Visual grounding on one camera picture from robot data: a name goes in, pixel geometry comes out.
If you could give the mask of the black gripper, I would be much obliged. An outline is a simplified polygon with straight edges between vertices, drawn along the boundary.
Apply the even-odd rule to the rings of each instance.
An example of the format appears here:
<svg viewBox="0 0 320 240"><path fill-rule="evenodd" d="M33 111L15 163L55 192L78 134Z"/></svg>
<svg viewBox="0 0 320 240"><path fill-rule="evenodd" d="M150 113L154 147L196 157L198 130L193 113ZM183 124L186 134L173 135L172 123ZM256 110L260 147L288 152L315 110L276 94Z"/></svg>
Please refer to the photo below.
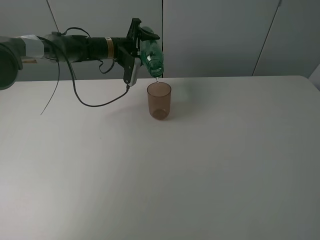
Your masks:
<svg viewBox="0 0 320 240"><path fill-rule="evenodd" d="M138 40L160 39L160 36L153 33L153 31L140 27L141 22L139 18L132 18L127 36L113 39L115 44L113 58L124 69L124 72L132 71L135 60L140 59Z"/></svg>

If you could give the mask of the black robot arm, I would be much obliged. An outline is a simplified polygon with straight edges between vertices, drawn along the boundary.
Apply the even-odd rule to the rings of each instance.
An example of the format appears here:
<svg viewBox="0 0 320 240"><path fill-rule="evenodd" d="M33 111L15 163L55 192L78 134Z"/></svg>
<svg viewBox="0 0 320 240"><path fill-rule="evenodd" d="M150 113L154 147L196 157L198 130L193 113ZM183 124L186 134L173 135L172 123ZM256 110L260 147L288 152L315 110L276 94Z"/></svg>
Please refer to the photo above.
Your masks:
<svg viewBox="0 0 320 240"><path fill-rule="evenodd" d="M140 43L157 41L160 37L140 27L141 20L133 18L126 37L90 37L52 32L45 37L26 35L0 38L0 88L11 87L23 61L48 59L56 62L77 63L112 59L124 69L123 81L132 87L137 81Z"/></svg>

